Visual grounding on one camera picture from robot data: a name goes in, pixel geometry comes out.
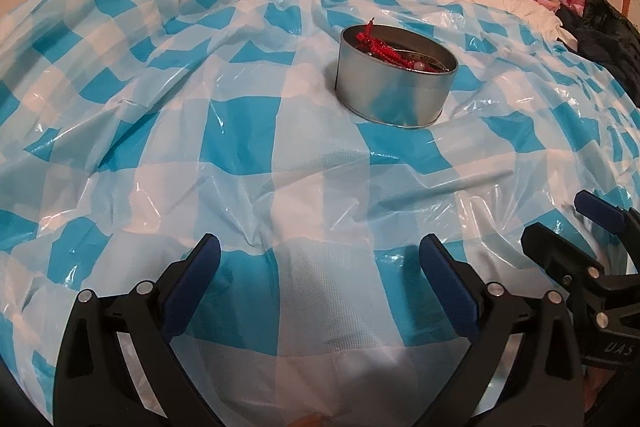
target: clamp jaw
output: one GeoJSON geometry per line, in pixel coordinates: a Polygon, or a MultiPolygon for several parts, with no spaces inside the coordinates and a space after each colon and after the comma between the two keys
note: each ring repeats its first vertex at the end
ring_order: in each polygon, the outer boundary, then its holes
{"type": "Polygon", "coordinates": [[[223,427],[169,346],[184,333],[220,265],[220,243],[205,235],[156,283],[126,295],[83,290],[66,324],[53,389],[53,422],[63,427],[223,427]],[[117,333],[129,333],[167,418],[147,410],[131,381],[117,333]]]}
{"type": "MultiPolygon", "coordinates": [[[[640,267],[638,211],[615,207],[585,190],[575,197],[574,206],[617,236],[636,269],[640,267]]],[[[522,249],[569,292],[567,306],[574,314],[582,362],[616,372],[585,426],[626,425],[625,417],[640,401],[640,275],[605,275],[600,263],[540,223],[524,230],[522,249]]]]}
{"type": "Polygon", "coordinates": [[[582,427],[580,355],[562,296],[532,299],[485,284],[433,234],[421,241],[419,256],[453,328],[471,346],[414,427],[582,427]],[[524,335],[500,398],[474,416],[514,333],[524,335]]]}

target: blue and white checkered plastic sheet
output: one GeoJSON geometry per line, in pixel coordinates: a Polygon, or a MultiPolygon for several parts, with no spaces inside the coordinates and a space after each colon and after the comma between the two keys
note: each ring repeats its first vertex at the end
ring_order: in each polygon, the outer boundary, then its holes
{"type": "Polygon", "coordinates": [[[550,287],[518,245],[534,221],[626,269],[572,200],[640,202],[640,114],[609,73],[507,13],[31,0],[0,35],[0,355],[49,417],[77,292],[156,279],[206,232],[222,264],[173,346],[229,425],[410,424],[467,346],[420,273],[427,233],[524,295],[550,287]],[[428,129],[337,102],[340,31],[372,17],[459,59],[428,129]]]}

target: blue clamp pad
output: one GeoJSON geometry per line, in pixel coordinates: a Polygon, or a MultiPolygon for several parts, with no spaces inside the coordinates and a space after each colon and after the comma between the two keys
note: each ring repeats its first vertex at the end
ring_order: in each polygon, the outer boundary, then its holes
{"type": "Polygon", "coordinates": [[[211,279],[220,266],[222,251],[215,235],[207,234],[191,251],[181,277],[164,302],[161,333],[167,343],[185,332],[191,317],[202,300],[211,279]]]}
{"type": "Polygon", "coordinates": [[[482,280],[469,265],[454,260],[433,234],[422,239],[418,256],[420,267],[449,317],[453,329],[460,337],[466,337],[473,342],[480,332],[478,324],[481,305],[478,301],[479,296],[474,295],[466,286],[456,265],[471,270],[483,285],[482,280]]]}
{"type": "Polygon", "coordinates": [[[581,190],[575,196],[575,210],[614,235],[625,232],[625,213],[599,197],[581,190]]]}

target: red string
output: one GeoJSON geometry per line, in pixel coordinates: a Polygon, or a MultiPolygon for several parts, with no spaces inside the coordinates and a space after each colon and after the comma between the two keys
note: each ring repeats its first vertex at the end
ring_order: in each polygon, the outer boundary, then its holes
{"type": "Polygon", "coordinates": [[[395,49],[389,46],[385,41],[372,37],[372,28],[373,19],[369,21],[363,32],[360,32],[356,35],[356,39],[360,43],[360,46],[358,48],[363,52],[371,53],[371,55],[384,62],[388,62],[389,64],[393,64],[395,66],[400,66],[401,68],[406,68],[407,70],[413,70],[414,64],[416,62],[422,62],[424,68],[421,71],[431,71],[432,73],[436,73],[436,70],[434,68],[431,68],[429,64],[421,60],[407,60],[406,58],[402,58],[401,55],[395,49]]]}

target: round tin can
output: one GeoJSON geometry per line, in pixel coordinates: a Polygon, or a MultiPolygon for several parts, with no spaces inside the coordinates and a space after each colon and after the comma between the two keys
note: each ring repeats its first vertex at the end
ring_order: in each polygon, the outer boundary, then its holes
{"type": "Polygon", "coordinates": [[[356,35],[365,25],[340,35],[335,92],[338,99],[366,120],[417,128],[434,123],[442,112],[458,72],[456,57],[437,42],[394,26],[374,25],[371,36],[382,39],[413,60],[438,70],[407,70],[360,51],[356,35]]]}

